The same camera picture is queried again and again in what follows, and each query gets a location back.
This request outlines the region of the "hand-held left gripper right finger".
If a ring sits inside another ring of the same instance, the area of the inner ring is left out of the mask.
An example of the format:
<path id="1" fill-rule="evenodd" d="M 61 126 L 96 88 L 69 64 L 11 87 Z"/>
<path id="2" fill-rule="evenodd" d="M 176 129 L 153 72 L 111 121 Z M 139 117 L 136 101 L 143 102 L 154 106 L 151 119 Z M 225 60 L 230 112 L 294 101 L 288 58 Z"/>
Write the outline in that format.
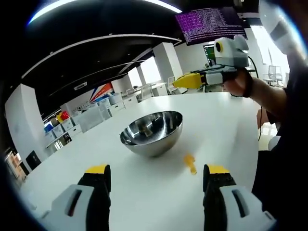
<path id="1" fill-rule="evenodd" d="M 205 231 L 273 231 L 276 219 L 223 166 L 204 165 Z"/>

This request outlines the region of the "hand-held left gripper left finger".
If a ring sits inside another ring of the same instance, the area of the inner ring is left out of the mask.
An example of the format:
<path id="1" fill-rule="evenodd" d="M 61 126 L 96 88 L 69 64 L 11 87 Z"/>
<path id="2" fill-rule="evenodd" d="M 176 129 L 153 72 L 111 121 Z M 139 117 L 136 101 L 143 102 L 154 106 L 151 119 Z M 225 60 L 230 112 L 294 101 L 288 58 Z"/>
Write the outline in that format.
<path id="1" fill-rule="evenodd" d="M 48 231 L 108 231 L 111 169 L 108 164 L 87 169 L 78 184 L 68 186 L 42 217 Z"/>

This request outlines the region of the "person's right hand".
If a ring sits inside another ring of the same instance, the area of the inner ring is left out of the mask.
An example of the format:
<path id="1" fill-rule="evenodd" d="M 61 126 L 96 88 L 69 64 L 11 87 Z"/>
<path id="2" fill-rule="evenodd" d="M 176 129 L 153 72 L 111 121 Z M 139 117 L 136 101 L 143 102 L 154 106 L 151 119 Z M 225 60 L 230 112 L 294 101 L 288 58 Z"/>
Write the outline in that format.
<path id="1" fill-rule="evenodd" d="M 228 80 L 223 84 L 224 89 L 231 95 L 242 97 L 249 82 L 249 78 L 250 75 L 245 70 L 239 69 L 235 79 Z"/>

